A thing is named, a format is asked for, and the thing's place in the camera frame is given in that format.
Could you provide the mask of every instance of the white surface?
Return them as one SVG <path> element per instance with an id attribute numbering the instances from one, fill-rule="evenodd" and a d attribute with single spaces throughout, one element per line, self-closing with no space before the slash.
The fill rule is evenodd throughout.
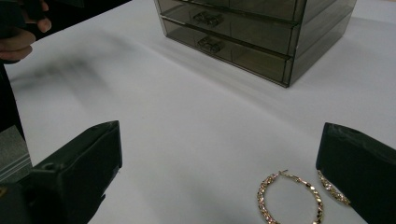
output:
<path id="1" fill-rule="evenodd" d="M 134 0 L 7 67 L 33 164 L 118 119 L 124 166 L 91 223 L 264 223 L 256 193 L 269 174 L 319 188 L 325 122 L 396 147 L 395 11 L 358 0 L 345 36 L 283 89 L 165 38 L 154 2 Z M 319 190 L 323 223 L 364 223 Z M 282 223 L 313 220 L 312 196 L 287 180 L 268 200 Z"/>

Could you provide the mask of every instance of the drawer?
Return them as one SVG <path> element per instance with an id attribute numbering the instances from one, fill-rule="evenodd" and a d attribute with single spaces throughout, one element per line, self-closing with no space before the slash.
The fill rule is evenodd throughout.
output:
<path id="1" fill-rule="evenodd" d="M 334 0 L 193 0 L 214 7 L 227 7 L 285 21 L 309 21 Z"/>
<path id="2" fill-rule="evenodd" d="M 293 75 L 290 84 L 303 75 L 323 54 L 340 39 L 349 22 L 352 13 L 346 15 L 329 32 L 315 42 L 304 54 L 294 59 Z"/>
<path id="3" fill-rule="evenodd" d="M 163 19 L 167 37 L 231 63 L 282 86 L 288 86 L 292 58 L 247 48 L 211 34 L 186 27 L 182 23 Z"/>
<path id="4" fill-rule="evenodd" d="M 306 22 L 300 31 L 295 57 L 297 58 L 306 52 L 339 21 L 350 14 L 355 4 L 356 0 L 337 0 L 321 11 L 313 20 Z"/>
<path id="5" fill-rule="evenodd" d="M 294 23 L 249 18 L 175 0 L 159 0 L 158 3 L 161 16 L 168 20 L 230 36 L 277 53 L 294 54 L 300 28 Z"/>

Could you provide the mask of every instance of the hoop earring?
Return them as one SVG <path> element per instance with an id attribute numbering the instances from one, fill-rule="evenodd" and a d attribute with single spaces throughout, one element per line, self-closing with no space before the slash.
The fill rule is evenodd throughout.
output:
<path id="1" fill-rule="evenodd" d="M 318 175 L 320 182 L 323 185 L 323 188 L 325 188 L 327 191 L 330 192 L 330 194 L 335 198 L 335 200 L 345 204 L 345 205 L 350 205 L 350 200 L 342 193 L 338 192 L 335 187 L 330 183 L 329 180 L 324 177 L 323 173 L 318 170 Z"/>
<path id="2" fill-rule="evenodd" d="M 290 178 L 290 179 L 296 181 L 297 183 L 304 184 L 308 188 L 308 190 L 314 195 L 315 200 L 318 203 L 318 211 L 317 211 L 316 219 L 315 219 L 315 221 L 312 224 L 321 223 L 322 218 L 323 218 L 323 202 L 322 202 L 322 200 L 320 198 L 320 195 L 319 195 L 318 191 L 310 183 L 302 180 L 300 177 L 298 177 L 296 175 L 286 174 L 287 171 L 288 170 L 279 171 L 276 174 L 269 175 L 264 181 L 262 181 L 262 183 L 260 185 L 259 192 L 257 193 L 257 200 L 259 202 L 259 209 L 262 212 L 262 214 L 264 215 L 265 220 L 267 221 L 268 224 L 280 224 L 268 212 L 268 209 L 266 208 L 266 205 L 265 205 L 265 202 L 264 202 L 264 193 L 267 190 L 268 186 L 275 182 L 275 180 L 276 180 L 276 178 L 278 176 L 283 175 L 283 176 L 285 176 L 287 178 Z"/>

